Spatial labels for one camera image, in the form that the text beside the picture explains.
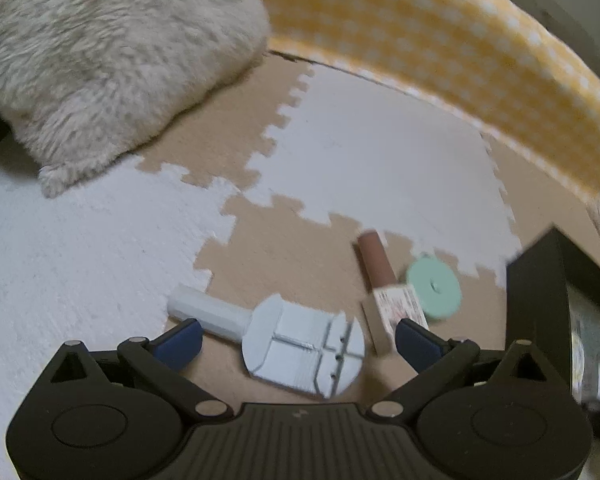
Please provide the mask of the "brown gel polish bottle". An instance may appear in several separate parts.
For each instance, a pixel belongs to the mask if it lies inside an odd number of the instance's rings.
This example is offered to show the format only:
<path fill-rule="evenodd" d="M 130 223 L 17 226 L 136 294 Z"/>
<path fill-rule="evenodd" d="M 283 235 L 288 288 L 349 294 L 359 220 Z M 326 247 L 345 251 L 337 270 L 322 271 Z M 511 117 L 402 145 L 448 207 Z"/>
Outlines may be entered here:
<path fill-rule="evenodd" d="M 400 283 L 389 262 L 385 246 L 374 231 L 365 231 L 356 241 L 370 293 L 362 301 L 370 338 L 378 356 L 396 351 L 396 326 L 404 318 L 428 327 L 424 311 L 412 285 Z"/>

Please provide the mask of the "white watch repair tool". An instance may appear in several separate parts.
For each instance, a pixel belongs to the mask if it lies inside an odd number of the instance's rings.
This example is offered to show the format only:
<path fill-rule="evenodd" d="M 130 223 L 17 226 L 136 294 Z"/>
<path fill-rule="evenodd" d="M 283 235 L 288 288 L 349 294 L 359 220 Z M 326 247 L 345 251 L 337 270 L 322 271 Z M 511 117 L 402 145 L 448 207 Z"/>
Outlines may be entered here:
<path fill-rule="evenodd" d="M 252 310 L 178 286 L 166 308 L 193 318 L 213 336 L 240 345 L 247 372 L 270 384 L 330 399 L 360 374 L 365 340 L 360 323 L 342 312 L 317 310 L 269 296 Z"/>

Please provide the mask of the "clear plastic blister case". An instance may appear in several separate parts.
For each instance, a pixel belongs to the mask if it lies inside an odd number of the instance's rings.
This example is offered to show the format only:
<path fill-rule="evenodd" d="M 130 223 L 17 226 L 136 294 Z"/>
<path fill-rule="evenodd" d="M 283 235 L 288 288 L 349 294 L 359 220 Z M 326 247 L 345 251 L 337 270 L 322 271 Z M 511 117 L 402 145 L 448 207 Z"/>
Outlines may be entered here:
<path fill-rule="evenodd" d="M 600 410 L 600 309 L 573 306 L 570 324 L 571 391 L 580 404 Z"/>

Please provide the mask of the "left fluffy white cushion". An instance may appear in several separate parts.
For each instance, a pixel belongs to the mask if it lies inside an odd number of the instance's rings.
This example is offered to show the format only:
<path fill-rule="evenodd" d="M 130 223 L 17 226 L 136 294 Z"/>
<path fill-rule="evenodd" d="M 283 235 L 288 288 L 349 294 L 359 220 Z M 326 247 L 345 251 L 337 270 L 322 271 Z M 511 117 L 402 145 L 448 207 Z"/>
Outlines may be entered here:
<path fill-rule="evenodd" d="M 46 197 L 260 61 L 263 0 L 0 0 L 0 116 Z"/>

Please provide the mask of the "yellow checkered bed cover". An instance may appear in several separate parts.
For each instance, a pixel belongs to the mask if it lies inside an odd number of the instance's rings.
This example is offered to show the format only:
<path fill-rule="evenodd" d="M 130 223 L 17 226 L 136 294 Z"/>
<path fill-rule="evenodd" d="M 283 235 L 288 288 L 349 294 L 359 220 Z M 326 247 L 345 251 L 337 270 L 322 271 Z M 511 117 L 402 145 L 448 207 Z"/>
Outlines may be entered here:
<path fill-rule="evenodd" d="M 510 0 L 264 0 L 274 51 L 418 96 L 600 194 L 600 78 Z"/>

